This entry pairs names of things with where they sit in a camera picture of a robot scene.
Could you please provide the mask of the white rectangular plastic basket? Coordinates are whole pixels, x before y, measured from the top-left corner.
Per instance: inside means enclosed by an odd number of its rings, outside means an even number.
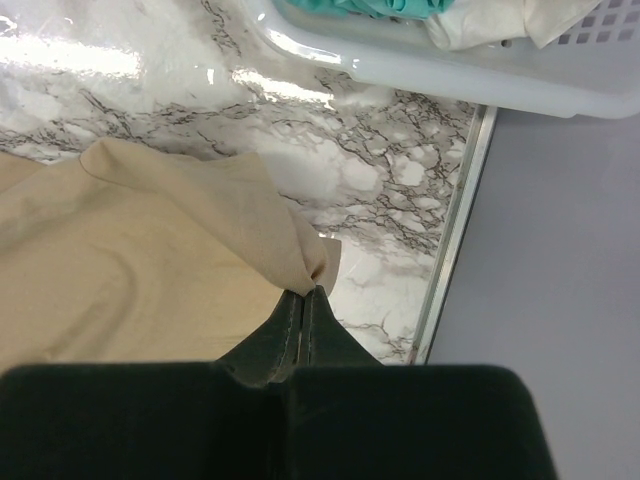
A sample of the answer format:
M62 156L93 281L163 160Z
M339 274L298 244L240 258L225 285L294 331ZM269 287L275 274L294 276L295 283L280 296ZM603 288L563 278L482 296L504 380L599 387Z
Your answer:
M261 1L257 26L276 49L358 82L561 118L639 111L639 4L604 1L552 44L518 39L447 52L415 23L324 17Z

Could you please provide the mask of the beige t shirt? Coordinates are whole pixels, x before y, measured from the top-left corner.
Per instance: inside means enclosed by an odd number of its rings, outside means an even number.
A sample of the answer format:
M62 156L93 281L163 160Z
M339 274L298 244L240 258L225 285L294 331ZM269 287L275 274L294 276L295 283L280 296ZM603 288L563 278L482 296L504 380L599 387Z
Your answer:
M1 366L216 359L284 291L331 290L339 241L261 159L117 139L46 166L1 157Z

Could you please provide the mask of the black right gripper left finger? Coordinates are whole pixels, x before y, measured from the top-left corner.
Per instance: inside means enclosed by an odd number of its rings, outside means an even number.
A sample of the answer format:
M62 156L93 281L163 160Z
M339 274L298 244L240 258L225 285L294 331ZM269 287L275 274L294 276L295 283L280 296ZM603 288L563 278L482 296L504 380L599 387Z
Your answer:
M5 479L282 479L303 300L216 361L23 365L1 378Z

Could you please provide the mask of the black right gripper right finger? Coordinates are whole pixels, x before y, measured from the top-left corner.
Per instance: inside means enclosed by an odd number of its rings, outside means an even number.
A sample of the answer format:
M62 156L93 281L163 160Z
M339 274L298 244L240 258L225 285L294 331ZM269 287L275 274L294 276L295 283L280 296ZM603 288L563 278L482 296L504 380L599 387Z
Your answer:
M533 397L491 365L326 365L335 325L322 288L306 296L287 381L290 479L554 479Z

